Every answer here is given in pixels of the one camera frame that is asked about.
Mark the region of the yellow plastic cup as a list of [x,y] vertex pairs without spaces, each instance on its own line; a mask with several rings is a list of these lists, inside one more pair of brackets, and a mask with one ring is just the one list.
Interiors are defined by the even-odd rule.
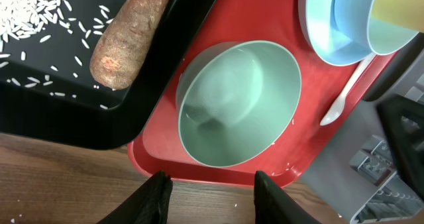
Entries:
[[372,18],[423,32],[423,0],[374,0]]

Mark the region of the small teal bowl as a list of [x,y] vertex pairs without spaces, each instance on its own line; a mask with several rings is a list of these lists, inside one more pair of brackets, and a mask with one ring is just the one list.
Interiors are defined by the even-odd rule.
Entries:
[[338,29],[377,55],[388,55],[410,42],[418,32],[372,18],[376,0],[335,0]]

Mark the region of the cooked white rice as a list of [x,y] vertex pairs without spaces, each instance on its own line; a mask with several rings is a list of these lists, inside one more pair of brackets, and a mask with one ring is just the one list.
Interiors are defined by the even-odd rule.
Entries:
[[95,81],[91,55],[123,0],[1,0],[1,82],[108,109],[123,93]]

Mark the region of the green rice bowl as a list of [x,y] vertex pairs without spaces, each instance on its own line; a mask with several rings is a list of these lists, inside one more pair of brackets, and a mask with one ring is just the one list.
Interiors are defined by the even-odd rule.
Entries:
[[301,98],[294,55],[267,40],[223,42],[200,52],[176,90],[178,135],[196,162],[227,168],[272,146]]

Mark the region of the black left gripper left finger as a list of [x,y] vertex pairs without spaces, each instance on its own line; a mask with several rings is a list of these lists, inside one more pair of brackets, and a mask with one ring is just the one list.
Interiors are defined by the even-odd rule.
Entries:
[[171,177],[159,171],[97,224],[167,224],[172,190]]

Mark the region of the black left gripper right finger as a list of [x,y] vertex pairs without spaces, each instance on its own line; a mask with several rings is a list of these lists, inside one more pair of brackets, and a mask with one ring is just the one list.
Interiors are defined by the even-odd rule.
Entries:
[[256,224],[320,224],[263,171],[254,176],[254,205]]

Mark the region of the brown bread stick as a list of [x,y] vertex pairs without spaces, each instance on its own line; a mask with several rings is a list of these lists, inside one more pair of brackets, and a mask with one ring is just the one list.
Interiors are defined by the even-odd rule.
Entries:
[[89,69],[112,89],[129,87],[140,72],[169,0],[126,0],[99,39]]

